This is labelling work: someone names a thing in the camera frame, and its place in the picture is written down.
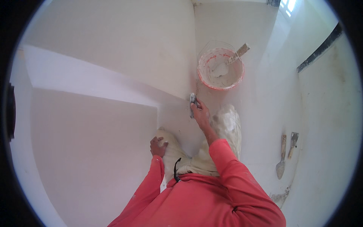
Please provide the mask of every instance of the plaster in bucket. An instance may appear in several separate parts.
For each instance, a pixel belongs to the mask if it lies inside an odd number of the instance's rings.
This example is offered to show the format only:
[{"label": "plaster in bucket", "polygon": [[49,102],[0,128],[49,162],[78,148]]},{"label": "plaster in bucket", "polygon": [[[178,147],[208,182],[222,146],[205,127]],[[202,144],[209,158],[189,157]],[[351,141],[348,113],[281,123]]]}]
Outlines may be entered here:
[{"label": "plaster in bucket", "polygon": [[219,65],[227,61],[235,51],[227,48],[214,48],[206,51],[198,61],[199,79],[208,87],[215,90],[229,90],[239,84],[244,76],[243,62],[238,59],[228,65],[226,75],[216,75]]}]

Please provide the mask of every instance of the person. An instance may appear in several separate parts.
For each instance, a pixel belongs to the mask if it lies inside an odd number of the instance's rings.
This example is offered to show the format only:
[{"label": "person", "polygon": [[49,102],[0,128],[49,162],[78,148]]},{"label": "person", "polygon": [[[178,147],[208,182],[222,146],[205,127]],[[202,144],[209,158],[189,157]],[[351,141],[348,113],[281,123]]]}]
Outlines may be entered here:
[{"label": "person", "polygon": [[[205,135],[188,158],[163,128],[150,141],[150,170],[122,213],[108,226],[286,226],[279,207],[239,161],[240,119],[232,105],[209,117],[191,104]],[[168,182],[160,192],[164,178]]]}]

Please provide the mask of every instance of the beige pants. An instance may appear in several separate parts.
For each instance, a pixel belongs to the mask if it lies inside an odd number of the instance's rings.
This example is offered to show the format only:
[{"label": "beige pants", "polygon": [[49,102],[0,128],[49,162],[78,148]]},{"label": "beige pants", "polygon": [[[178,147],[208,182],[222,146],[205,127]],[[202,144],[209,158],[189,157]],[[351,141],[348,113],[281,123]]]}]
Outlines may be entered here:
[{"label": "beige pants", "polygon": [[[233,153],[240,159],[242,140],[241,124],[240,117],[234,109],[234,106],[225,105],[211,117],[210,123],[219,138],[226,139]],[[181,160],[176,164],[176,173],[178,175],[198,173],[207,176],[219,176],[216,166],[209,155],[209,146],[206,139],[203,141],[198,154],[193,158],[188,158],[181,149],[175,136],[165,131],[164,128],[159,128],[156,136],[164,137],[162,141],[159,141],[159,146],[165,141],[169,142],[163,157],[166,182],[169,182],[174,177],[174,165],[179,158]]]}]

